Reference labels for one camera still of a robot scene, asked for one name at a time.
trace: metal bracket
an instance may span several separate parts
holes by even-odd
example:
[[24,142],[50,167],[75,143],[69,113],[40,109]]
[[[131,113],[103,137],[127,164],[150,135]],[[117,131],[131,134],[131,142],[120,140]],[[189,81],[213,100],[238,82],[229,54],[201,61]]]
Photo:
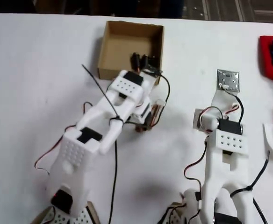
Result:
[[231,92],[239,92],[239,72],[218,69],[216,89],[223,88]]

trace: cardboard box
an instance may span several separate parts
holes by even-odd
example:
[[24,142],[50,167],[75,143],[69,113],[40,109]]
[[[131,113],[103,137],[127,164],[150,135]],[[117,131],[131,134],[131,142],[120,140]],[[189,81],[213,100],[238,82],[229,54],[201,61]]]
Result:
[[130,57],[134,52],[140,57],[155,56],[160,69],[163,40],[163,26],[107,21],[98,62],[99,78],[111,80],[121,70],[132,70]]

